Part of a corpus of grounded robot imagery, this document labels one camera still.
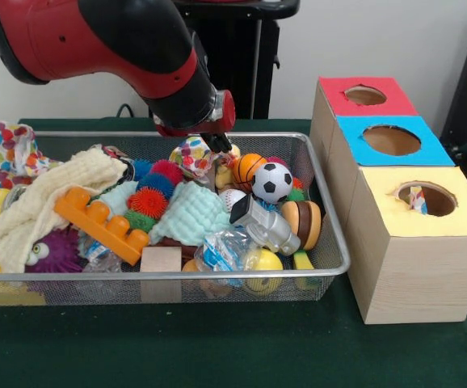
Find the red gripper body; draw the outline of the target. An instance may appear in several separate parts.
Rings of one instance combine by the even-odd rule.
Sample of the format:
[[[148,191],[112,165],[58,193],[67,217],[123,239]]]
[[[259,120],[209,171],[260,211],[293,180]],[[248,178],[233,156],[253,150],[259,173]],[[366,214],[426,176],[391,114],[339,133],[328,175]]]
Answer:
[[[230,91],[216,91],[212,111],[197,125],[176,129],[166,125],[157,116],[154,124],[157,131],[166,137],[184,137],[194,134],[222,135],[232,130],[236,120],[235,104]]]

